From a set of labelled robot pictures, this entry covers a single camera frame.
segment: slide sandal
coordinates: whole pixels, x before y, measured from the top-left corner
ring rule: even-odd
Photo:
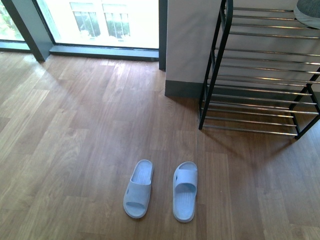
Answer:
[[[197,165],[180,164],[173,175],[173,215],[179,222],[190,222],[195,215],[198,183]]]
[[[149,160],[140,160],[133,171],[123,198],[125,212],[134,219],[142,218],[148,209],[154,166]]]

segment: slipper strap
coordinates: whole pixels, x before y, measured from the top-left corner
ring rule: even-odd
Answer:
[[[179,169],[176,172],[174,177],[175,184],[174,186],[178,186],[179,184],[192,184],[197,188],[198,183],[198,171],[195,170],[185,170]]]
[[[147,208],[150,199],[150,191],[151,184],[144,185],[130,181],[125,192],[125,203],[138,203]]]

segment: glass pane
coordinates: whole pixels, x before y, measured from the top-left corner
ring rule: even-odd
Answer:
[[[159,48],[158,0],[36,0],[57,43]]]
[[[24,41],[2,1],[0,1],[0,40]]]

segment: wooden floor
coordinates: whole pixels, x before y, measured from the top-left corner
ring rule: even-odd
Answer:
[[[300,140],[198,130],[197,100],[164,96],[158,63],[0,53],[1,240],[319,240],[320,123]],[[123,196],[154,164],[146,215]],[[198,166],[196,213],[172,178]]]

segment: window sill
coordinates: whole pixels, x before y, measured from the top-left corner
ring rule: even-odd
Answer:
[[[157,49],[55,45],[50,49],[50,53],[53,55],[86,58],[108,58],[147,62],[159,61],[159,50]]]
[[[25,42],[1,41],[1,40],[0,40],[0,51],[31,53],[30,48]]]

